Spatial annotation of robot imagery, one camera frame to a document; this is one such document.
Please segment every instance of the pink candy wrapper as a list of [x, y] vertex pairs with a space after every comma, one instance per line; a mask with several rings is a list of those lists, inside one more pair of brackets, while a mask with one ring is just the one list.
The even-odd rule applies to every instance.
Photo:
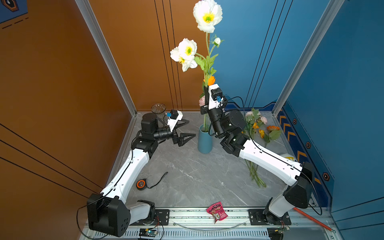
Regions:
[[225, 213], [221, 202], [215, 203], [209, 208], [207, 208], [207, 213], [212, 214], [212, 216], [215, 218], [215, 223], [217, 220], [224, 220], [228, 216]]

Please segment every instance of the red stick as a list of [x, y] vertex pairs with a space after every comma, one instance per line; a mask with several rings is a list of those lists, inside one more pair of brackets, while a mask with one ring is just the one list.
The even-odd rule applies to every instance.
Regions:
[[309, 216], [308, 214], [306, 214], [305, 212], [301, 211], [300, 209], [298, 209], [297, 207], [294, 207], [293, 209], [295, 209], [297, 212], [299, 212], [300, 214], [306, 216], [307, 218], [311, 219], [312, 221], [314, 221], [315, 223], [319, 224], [320, 226], [323, 226], [325, 229], [333, 232], [333, 230], [328, 227], [327, 225], [323, 224], [322, 222], [319, 222], [318, 220], [314, 219], [313, 217]]

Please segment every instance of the blue vase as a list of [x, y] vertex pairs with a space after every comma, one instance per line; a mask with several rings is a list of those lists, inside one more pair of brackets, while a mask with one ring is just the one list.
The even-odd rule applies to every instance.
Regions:
[[212, 136], [208, 132], [203, 132], [204, 125], [199, 127], [199, 140], [197, 142], [197, 149], [201, 153], [210, 153], [212, 150]]

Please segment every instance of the yellow flower center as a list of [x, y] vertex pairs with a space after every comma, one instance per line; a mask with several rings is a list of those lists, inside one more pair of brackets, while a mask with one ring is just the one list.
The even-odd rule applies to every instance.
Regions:
[[204, 14], [204, 16], [203, 16], [203, 20], [204, 20], [204, 22], [206, 22], [206, 23], [210, 23], [210, 22], [212, 22], [212, 21], [214, 20], [214, 18], [215, 18], [215, 15], [214, 15], [213, 13], [206, 13], [206, 14]]
[[179, 56], [179, 63], [183, 64], [185, 62], [185, 59]]
[[190, 46], [188, 46], [187, 49], [185, 50], [185, 54], [187, 56], [189, 56], [189, 55], [191, 55], [191, 53], [192, 53], [192, 48]]

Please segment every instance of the black mounting plate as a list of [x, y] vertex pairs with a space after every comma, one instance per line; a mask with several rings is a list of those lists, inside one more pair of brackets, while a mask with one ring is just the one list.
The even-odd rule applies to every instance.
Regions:
[[[264, 209], [248, 209], [248, 215], [249, 220], [251, 221], [251, 225], [269, 225], [263, 220], [263, 211]], [[285, 225], [292, 224], [288, 212], [283, 215], [282, 219]]]
[[[169, 209], [155, 209], [155, 218], [156, 217], [159, 217], [159, 222], [163, 226], [167, 226], [169, 223]], [[143, 220], [139, 220], [132, 223], [130, 226], [156, 226], [156, 224], [157, 221], [153, 221], [151, 224], [144, 224]]]

